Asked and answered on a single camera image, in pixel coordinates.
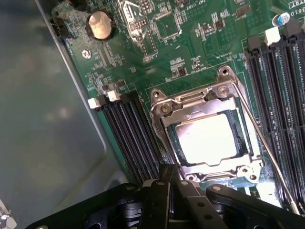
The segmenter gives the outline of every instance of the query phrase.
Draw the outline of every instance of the motherboard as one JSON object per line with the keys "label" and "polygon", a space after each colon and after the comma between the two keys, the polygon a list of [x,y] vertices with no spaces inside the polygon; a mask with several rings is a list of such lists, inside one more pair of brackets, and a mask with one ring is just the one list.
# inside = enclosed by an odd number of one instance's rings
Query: motherboard
{"label": "motherboard", "polygon": [[176,164],[288,207],[233,80],[303,210],[305,1],[60,0],[51,15],[131,181]]}

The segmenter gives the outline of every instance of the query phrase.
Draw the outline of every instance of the silver metal frame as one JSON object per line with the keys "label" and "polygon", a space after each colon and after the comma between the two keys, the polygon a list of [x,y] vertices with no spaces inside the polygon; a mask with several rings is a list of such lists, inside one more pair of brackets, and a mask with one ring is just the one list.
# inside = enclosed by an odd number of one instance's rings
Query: silver metal frame
{"label": "silver metal frame", "polygon": [[[239,96],[232,85],[232,81],[237,82],[239,90],[245,97],[244,86],[240,83],[234,71],[227,65],[219,68],[217,80],[214,84],[170,97],[167,97],[159,89],[152,90],[151,118],[153,128],[166,151],[169,152],[172,163],[175,164],[180,164],[180,162],[170,140],[167,127],[176,123],[204,118],[225,110],[236,110],[241,123],[243,123],[241,116],[244,116],[245,123],[242,126],[246,126],[250,139],[250,142],[247,142],[245,137],[248,148],[247,154],[237,158],[223,158],[217,166],[209,166],[207,163],[191,167],[181,166],[183,176],[190,177],[192,175],[193,178],[195,173],[201,173],[204,175],[201,181],[233,177],[246,177],[252,183],[258,181],[262,160],[255,129],[244,108],[240,111],[236,105],[236,98]],[[246,130],[243,127],[242,129],[245,136]]]}

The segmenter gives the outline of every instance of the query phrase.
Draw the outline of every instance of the electrolytic capacitor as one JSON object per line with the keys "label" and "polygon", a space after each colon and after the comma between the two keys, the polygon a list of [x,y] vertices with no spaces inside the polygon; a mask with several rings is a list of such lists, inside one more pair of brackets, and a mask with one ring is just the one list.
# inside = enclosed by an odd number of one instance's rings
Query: electrolytic capacitor
{"label": "electrolytic capacitor", "polygon": [[272,19],[272,24],[274,26],[281,26],[281,25],[285,25],[287,22],[289,22],[289,20],[290,20],[290,14],[285,12],[285,13],[276,15]]}

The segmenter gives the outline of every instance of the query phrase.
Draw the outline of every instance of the cpu socket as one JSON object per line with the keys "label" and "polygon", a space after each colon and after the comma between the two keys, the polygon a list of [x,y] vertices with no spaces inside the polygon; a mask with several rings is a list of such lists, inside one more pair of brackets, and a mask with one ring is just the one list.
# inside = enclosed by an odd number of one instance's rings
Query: cpu socket
{"label": "cpu socket", "polygon": [[244,86],[227,65],[219,68],[213,84],[173,96],[152,90],[153,129],[183,179],[245,177],[258,182],[259,144],[233,83],[247,99]]}

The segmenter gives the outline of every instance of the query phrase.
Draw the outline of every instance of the white label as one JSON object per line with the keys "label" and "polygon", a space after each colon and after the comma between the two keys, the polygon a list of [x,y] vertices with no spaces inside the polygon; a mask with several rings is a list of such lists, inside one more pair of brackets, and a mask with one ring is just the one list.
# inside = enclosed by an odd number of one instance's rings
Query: white label
{"label": "white label", "polygon": [[17,226],[16,221],[9,214],[10,212],[0,200],[0,229],[14,229]]}

